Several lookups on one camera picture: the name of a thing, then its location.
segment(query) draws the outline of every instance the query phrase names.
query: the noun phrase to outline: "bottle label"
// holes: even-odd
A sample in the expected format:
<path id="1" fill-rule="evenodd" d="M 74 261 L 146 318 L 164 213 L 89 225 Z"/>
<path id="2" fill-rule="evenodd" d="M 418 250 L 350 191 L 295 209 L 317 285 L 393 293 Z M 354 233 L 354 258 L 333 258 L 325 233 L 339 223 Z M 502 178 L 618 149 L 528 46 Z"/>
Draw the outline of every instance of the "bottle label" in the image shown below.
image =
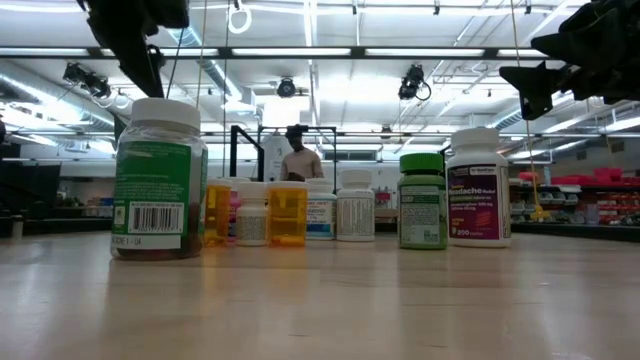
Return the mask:
<path id="1" fill-rule="evenodd" d="M 507 167 L 495 164 L 447 170 L 449 236 L 500 240 L 511 237 Z"/>
<path id="2" fill-rule="evenodd" d="M 447 239 L 447 209 L 443 186 L 401 186 L 401 244 L 443 245 Z"/>
<path id="3" fill-rule="evenodd" d="M 238 216 L 236 230 L 236 241 L 266 242 L 267 218 L 265 216 Z"/>
<path id="4" fill-rule="evenodd" d="M 373 199 L 339 198 L 338 214 L 338 235 L 374 235 L 375 214 Z"/>
<path id="5" fill-rule="evenodd" d="M 307 237 L 334 239 L 336 200 L 313 199 L 307 203 Z"/>
<path id="6" fill-rule="evenodd" d="M 189 146 L 153 141 L 120 144 L 111 246 L 179 249 L 188 228 L 190 169 Z"/>

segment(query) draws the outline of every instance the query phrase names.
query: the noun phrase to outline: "pill bottle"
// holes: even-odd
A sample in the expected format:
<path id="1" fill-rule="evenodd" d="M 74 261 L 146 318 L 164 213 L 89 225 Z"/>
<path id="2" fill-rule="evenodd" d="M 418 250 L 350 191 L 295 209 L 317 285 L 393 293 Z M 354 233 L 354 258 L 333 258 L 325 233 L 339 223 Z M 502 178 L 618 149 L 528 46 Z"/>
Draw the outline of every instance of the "pill bottle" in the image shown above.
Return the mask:
<path id="1" fill-rule="evenodd" d="M 238 184 L 238 197 L 242 206 L 236 211 L 236 245 L 267 245 L 267 191 L 265 183 Z"/>
<path id="2" fill-rule="evenodd" d="M 308 179 L 307 240 L 335 240 L 336 200 L 333 181 Z"/>
<path id="3" fill-rule="evenodd" d="M 304 246 L 309 184 L 275 181 L 267 185 L 267 240 L 270 246 Z"/>
<path id="4" fill-rule="evenodd" d="M 440 154 L 400 157 L 398 245 L 403 249 L 447 248 L 444 165 Z"/>
<path id="5" fill-rule="evenodd" d="M 231 181 L 209 179 L 204 217 L 204 246 L 225 246 L 229 234 Z"/>
<path id="6" fill-rule="evenodd" d="M 129 260 L 199 255 L 207 162 L 196 108 L 161 98 L 135 101 L 116 154 L 112 255 Z"/>
<path id="7" fill-rule="evenodd" d="M 338 191 L 338 241 L 373 241 L 375 237 L 375 194 L 371 171 L 342 170 Z"/>
<path id="8" fill-rule="evenodd" d="M 453 245 L 510 245 L 509 163 L 496 152 L 499 144 L 496 129 L 466 129 L 451 136 L 455 156 L 446 168 Z"/>
<path id="9" fill-rule="evenodd" d="M 229 233 L 227 235 L 227 245 L 233 246 L 236 242 L 236 212 L 241 206 L 238 198 L 238 185 L 251 180 L 243 177 L 223 177 L 223 180 L 231 181 L 231 207 L 229 208 Z"/>

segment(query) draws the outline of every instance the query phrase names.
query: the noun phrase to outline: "dark hair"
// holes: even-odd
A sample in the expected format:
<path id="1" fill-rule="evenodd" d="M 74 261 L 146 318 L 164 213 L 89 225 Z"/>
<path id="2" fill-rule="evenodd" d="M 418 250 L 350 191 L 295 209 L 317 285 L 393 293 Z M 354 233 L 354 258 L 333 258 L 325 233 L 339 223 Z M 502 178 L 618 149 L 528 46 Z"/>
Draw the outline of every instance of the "dark hair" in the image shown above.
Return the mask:
<path id="1" fill-rule="evenodd" d="M 287 128 L 287 133 L 284 136 L 286 136 L 287 139 L 302 137 L 302 129 L 300 128 L 300 125 L 289 126 Z"/>

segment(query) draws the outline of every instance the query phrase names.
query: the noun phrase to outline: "green label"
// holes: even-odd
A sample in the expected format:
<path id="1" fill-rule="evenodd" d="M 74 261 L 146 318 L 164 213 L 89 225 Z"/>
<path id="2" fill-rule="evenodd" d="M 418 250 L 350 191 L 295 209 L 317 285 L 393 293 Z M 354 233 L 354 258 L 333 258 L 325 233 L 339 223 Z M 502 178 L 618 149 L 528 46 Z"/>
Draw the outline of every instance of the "green label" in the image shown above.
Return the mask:
<path id="1" fill-rule="evenodd" d="M 189 146 L 121 143 L 111 245 L 144 250 L 180 248 L 180 237 L 187 235 L 190 169 Z"/>
<path id="2" fill-rule="evenodd" d="M 443 186 L 401 186 L 401 244 L 440 247 L 446 244 L 447 220 Z"/>

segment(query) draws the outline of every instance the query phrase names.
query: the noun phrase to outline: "barcode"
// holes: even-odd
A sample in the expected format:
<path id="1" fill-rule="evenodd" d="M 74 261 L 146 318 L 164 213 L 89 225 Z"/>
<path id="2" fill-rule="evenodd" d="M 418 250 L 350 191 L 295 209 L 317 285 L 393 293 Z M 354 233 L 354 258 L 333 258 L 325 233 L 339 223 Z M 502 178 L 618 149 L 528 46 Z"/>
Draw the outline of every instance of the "barcode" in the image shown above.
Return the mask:
<path id="1" fill-rule="evenodd" d="M 129 204 L 129 233 L 181 233 L 184 223 L 184 204 L 131 202 Z"/>

